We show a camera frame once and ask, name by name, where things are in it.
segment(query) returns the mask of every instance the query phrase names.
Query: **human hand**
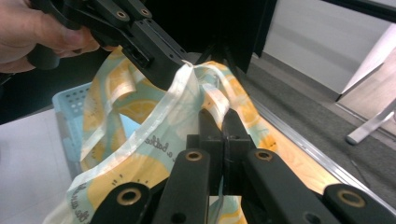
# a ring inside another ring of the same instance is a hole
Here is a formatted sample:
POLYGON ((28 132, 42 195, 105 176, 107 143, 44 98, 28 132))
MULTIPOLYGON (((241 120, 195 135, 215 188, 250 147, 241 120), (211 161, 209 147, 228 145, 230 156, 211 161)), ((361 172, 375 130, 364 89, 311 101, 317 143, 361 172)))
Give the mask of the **human hand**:
POLYGON ((86 27, 69 30, 51 15, 31 9, 29 0, 0 0, 0 73, 34 69, 26 55, 37 43, 61 58, 99 48, 86 27))

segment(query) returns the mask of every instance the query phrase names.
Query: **white table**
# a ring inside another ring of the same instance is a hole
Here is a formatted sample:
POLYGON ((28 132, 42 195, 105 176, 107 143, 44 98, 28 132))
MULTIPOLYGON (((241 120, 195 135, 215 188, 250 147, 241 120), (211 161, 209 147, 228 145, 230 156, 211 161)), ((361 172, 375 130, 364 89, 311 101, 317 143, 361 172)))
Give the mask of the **white table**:
POLYGON ((0 223, 42 223, 71 184, 53 109, 0 125, 0 223))

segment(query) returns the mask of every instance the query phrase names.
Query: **plastic basket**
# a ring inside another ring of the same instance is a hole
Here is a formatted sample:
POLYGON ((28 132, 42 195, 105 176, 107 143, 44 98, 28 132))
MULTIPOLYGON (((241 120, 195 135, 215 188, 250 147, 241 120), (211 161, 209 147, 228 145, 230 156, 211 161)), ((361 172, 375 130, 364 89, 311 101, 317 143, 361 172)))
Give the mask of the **plastic basket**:
MULTIPOLYGON (((67 158, 67 165, 72 178, 81 173, 79 157, 82 140, 84 100, 90 86, 91 83, 87 83, 67 91, 58 92, 52 97, 62 145, 64 146, 64 155, 67 158)), ((123 115, 120 118, 125 135, 129 137, 139 124, 123 115)))

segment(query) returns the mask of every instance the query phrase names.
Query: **wall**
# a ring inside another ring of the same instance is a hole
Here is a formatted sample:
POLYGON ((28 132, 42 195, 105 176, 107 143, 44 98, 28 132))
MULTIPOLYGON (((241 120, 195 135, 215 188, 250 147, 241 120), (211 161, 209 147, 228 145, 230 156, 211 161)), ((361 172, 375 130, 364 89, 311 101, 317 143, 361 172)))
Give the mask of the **wall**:
POLYGON ((389 25, 320 0, 278 0, 264 52, 342 94, 389 25))

